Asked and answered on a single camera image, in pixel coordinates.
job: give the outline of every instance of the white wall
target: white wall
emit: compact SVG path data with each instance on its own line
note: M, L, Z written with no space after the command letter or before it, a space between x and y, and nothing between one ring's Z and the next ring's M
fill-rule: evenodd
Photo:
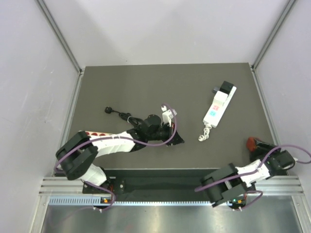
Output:
M311 151L311 1L299 0L258 68L281 143ZM290 150L300 160L310 158ZM297 164L311 206L311 165Z
M253 63L287 0L45 0L80 66Z
M29 230L77 73L34 0L0 2L0 232Z

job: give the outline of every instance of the power strip cord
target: power strip cord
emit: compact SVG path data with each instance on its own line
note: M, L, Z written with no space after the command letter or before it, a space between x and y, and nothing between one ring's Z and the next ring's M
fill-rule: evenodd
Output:
M199 141L203 142L209 138L209 132L212 129L212 125L209 123L204 123L205 127L203 129L203 135L199 136Z

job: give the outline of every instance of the table surface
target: table surface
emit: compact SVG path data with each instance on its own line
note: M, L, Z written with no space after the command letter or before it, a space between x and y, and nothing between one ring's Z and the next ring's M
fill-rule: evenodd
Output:
M237 91L209 139L199 142L212 90L223 81L233 83ZM249 163L248 137L273 142L247 63L86 67L69 136L80 130L121 133L132 128L117 114L106 114L106 106L146 118L161 116L164 102L177 111L184 144L109 154L94 164L109 169L244 166Z

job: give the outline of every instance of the metal frame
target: metal frame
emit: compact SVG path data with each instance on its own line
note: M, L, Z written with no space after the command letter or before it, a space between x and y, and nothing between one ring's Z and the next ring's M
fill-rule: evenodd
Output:
M79 90L81 87L81 80L83 77L83 70L79 66L77 60L75 59L73 53L71 52L66 40L64 39L63 35L61 34L55 20L53 19L50 11L48 10L44 0L35 0L42 10L47 22L51 26L52 30L54 31L57 39L59 40L60 44L62 45L65 53L68 55L69 59L71 60L75 69L79 72L79 78L77 79L77 84L75 86L69 111L67 114L67 120L64 126L64 133L61 138L60 145L64 144L68 138L69 129L71 126L73 113L75 110ZM271 33L269 34L265 44L263 45L260 53L258 54L255 62L251 65L251 71L254 76L254 80L258 89L258 93L262 102L262 106L265 111L265 115L271 130L271 134L273 136L273 140L276 144L279 144L279 138L273 124L273 120L271 118L271 114L268 108L267 101L265 99L264 93L262 91L262 87L256 73L256 68L259 66L261 60L263 59L265 53L269 49L272 41L274 40L276 34L278 33L280 27L284 23L286 17L293 9L294 4L297 0L289 0L283 9L279 19L277 20L276 24L274 25ZM311 211L307 204L306 197L304 196L303 189L301 187L300 181L297 176L286 176L286 177L274 177L267 181L262 181L258 183L258 187L264 191L264 195L282 195L282 196L292 196L294 207L297 212L297 216L303 232L311 232ZM62 197L81 197L82 196L82 188L83 184L81 181L68 181L66 178L56 178L56 177L46 177L43 180L43 183L40 188L37 205L36 205L36 212L33 218L33 222L31 224L30 231L31 233L40 233L43 226L43 221L46 215L47 207L50 202L50 198L53 196ZM138 205L163 205L165 203L136 203ZM191 203L191 205L202 204L202 203ZM117 203L117 205L133 205L133 203Z

